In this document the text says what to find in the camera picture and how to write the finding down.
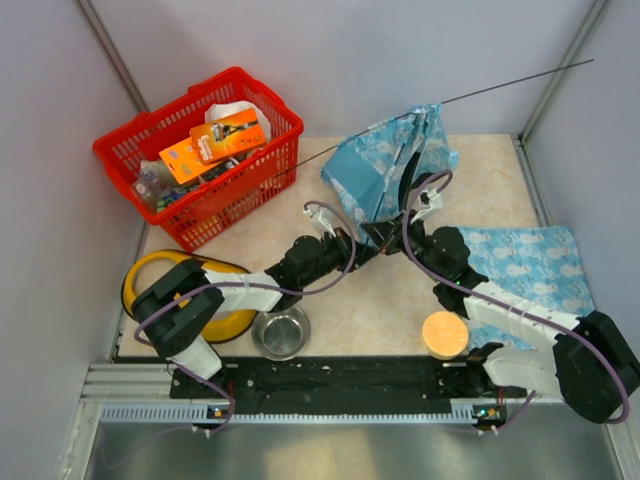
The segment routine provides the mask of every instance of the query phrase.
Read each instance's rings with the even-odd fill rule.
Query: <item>basket handle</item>
[[[218,81],[218,77],[220,75],[229,75],[229,74],[233,74],[235,72],[238,72],[241,75],[244,75],[246,77],[248,77],[251,80],[251,83],[253,83],[256,87],[258,87],[258,89],[260,90],[260,93],[262,93],[262,95],[265,95],[267,97],[269,97],[269,99],[274,102],[275,104],[277,104],[279,107],[286,107],[284,101],[275,93],[273,93],[271,91],[271,89],[269,89],[269,87],[267,87],[264,83],[262,83],[259,80],[256,80],[255,78],[253,78],[251,75],[249,75],[247,72],[245,72],[242,68],[240,67],[231,67],[228,68],[227,70],[225,70],[222,73],[219,73],[218,75],[216,75],[213,78],[210,78],[208,80],[205,80],[204,82],[200,82],[200,83],[196,83],[194,85],[191,85],[188,89],[187,89],[187,93],[192,94],[192,93],[196,93],[198,90],[200,90],[201,88],[207,87],[210,83],[212,82],[216,82]]]

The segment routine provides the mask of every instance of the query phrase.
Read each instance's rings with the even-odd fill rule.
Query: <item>blue patterned cloth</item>
[[[408,161],[420,152],[414,179],[426,172],[455,169],[458,154],[449,144],[440,105],[410,110],[368,132],[344,140],[322,169],[322,179],[340,197],[358,227],[400,213],[398,189]],[[594,309],[573,235],[568,228],[491,229],[459,227],[471,250],[469,264],[502,288],[547,308],[576,315]],[[359,228],[362,241],[368,239]],[[497,327],[469,322],[470,346],[496,341],[520,349],[529,344]]]
[[[471,250],[469,265],[505,290],[576,315],[587,315],[595,308],[568,228],[458,228]],[[531,348],[496,327],[471,327],[471,347],[497,341]]]
[[[367,133],[346,138],[327,161],[322,179],[336,190],[356,225],[389,220],[400,213],[398,187],[414,153],[421,152],[414,178],[458,166],[440,111],[440,105],[415,107],[405,118],[372,125]],[[368,238],[362,229],[360,238]]]

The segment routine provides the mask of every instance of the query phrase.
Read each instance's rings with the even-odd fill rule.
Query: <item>beige floor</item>
[[[302,138],[299,158],[307,158],[338,140]],[[444,193],[444,209],[426,221],[428,230],[441,225],[538,226],[508,135],[451,135],[449,142],[460,154],[460,165]],[[293,186],[197,253],[256,272],[278,262],[298,236],[315,234],[302,214],[306,200],[323,200],[339,206],[337,196],[319,176],[328,157],[329,154],[301,167]],[[178,246],[162,229],[151,227],[144,253],[162,248]],[[170,267],[162,262],[149,265],[138,279],[138,288],[145,288]],[[311,341],[303,354],[424,353],[422,322],[432,312],[441,310],[432,287],[433,282],[406,257],[376,258],[330,291],[305,297],[298,304],[308,315],[312,329]],[[153,349],[133,339],[135,326],[133,320],[126,319],[119,355],[155,355]],[[216,349],[222,355],[257,355],[248,334]]]

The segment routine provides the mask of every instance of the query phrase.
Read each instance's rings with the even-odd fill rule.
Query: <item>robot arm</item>
[[[321,239],[312,236],[296,239],[280,262],[261,273],[222,273],[205,268],[197,257],[181,261],[131,302],[131,315],[143,323],[181,295],[199,290],[143,330],[160,358],[209,379],[222,368],[220,358],[200,335],[212,318],[239,310],[285,310],[301,299],[299,294],[287,292],[301,292],[329,273],[344,271],[348,266],[350,236],[341,228],[329,231],[325,226],[322,230]],[[355,245],[355,260],[349,271],[377,255],[373,247],[358,242]]]
[[[421,198],[423,210],[434,205],[435,197]],[[131,310],[134,318],[142,323],[176,296],[202,290],[144,328],[158,355],[208,379],[222,368],[220,358],[200,336],[214,315],[235,310],[284,310],[301,298],[287,292],[300,292],[335,270],[344,271],[351,255],[351,238],[340,228],[334,230],[324,213],[320,210],[318,216],[312,217],[314,226],[323,232],[321,239],[299,237],[280,262],[262,273],[220,273],[203,269],[197,259],[186,260],[138,296]],[[418,219],[425,216],[420,212],[411,215]],[[400,216],[392,221],[363,224],[376,246],[356,242],[356,261],[349,271],[379,253],[406,254],[401,222]],[[418,260],[443,278],[588,338],[615,368],[628,394],[640,386],[640,364],[606,315],[594,311],[587,317],[576,317],[550,311],[503,290],[469,266],[470,252],[457,228],[441,227],[426,235],[422,222],[411,221],[409,243]],[[211,287],[221,282],[231,285]],[[574,338],[443,283],[434,287],[434,293],[447,310],[495,325],[535,347],[533,351],[521,351],[502,344],[488,344],[472,351],[467,363],[482,365],[494,385],[535,389],[563,398],[576,412],[596,423],[605,422],[621,405],[611,376]]]
[[[409,244],[422,265],[453,284],[439,282],[433,289],[449,311],[494,325],[531,344],[535,350],[516,350],[489,344],[469,354],[482,363],[496,386],[517,386],[563,398],[577,413],[595,423],[604,423],[621,406],[618,389],[602,363],[586,346],[557,329],[531,321],[525,313],[551,321],[587,339],[600,351],[622,380],[627,394],[640,386],[640,363],[611,318],[593,311],[586,317],[549,310],[499,287],[468,264],[470,251],[460,231],[441,227],[427,235],[411,212]],[[402,241],[402,216],[388,222],[370,223],[365,230],[388,254],[407,254]],[[508,305],[505,309],[498,305]]]

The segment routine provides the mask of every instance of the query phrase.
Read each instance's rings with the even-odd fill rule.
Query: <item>thin black rod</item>
[[[517,80],[512,80],[510,82],[501,83],[499,85],[494,85],[493,87],[483,88],[482,90],[476,90],[475,92],[465,93],[464,95],[460,95],[458,97],[453,97],[453,98],[449,98],[447,100],[443,100],[442,102],[440,102],[440,104],[441,105],[446,105],[447,103],[457,102],[458,100],[462,100],[463,98],[473,97],[474,95],[480,95],[481,93],[490,92],[492,90],[497,90],[499,88],[508,87],[509,85],[515,85],[516,83],[526,82],[527,80],[533,80],[534,78],[544,77],[545,75],[550,75],[552,73],[560,72],[562,70],[568,70],[568,69],[573,68],[573,67],[579,67],[580,65],[586,65],[587,63],[591,63],[591,62],[593,62],[593,58],[590,58],[589,60],[584,60],[582,62],[572,63],[571,65],[567,65],[565,67],[554,68],[553,70],[547,70],[546,72],[536,73],[535,75],[529,75],[528,77],[522,77],[522,78],[519,78]],[[400,119],[408,117],[409,115],[412,115],[412,114],[413,114],[413,112],[403,113],[402,115],[398,115],[397,117],[393,117],[391,120],[400,120]],[[362,132],[355,134],[354,137],[359,137],[360,135],[364,135],[367,132],[369,132],[369,129],[363,130]],[[305,159],[305,160],[303,160],[301,162],[298,162],[297,165],[295,165],[293,167],[289,167],[286,170],[283,170],[282,172],[278,173],[274,178],[277,178],[280,175],[284,175],[285,173],[288,173],[291,170],[295,170],[296,168],[301,167],[305,163],[308,163],[311,160],[315,160],[320,155],[324,155],[325,153],[330,152],[331,150],[333,150],[334,148],[338,148],[339,146],[340,146],[340,144],[336,143],[335,145],[333,145],[333,146],[331,146],[329,148],[325,148],[321,152],[318,152],[318,153],[312,155],[311,157],[309,157],[309,158],[307,158],[307,159]]]

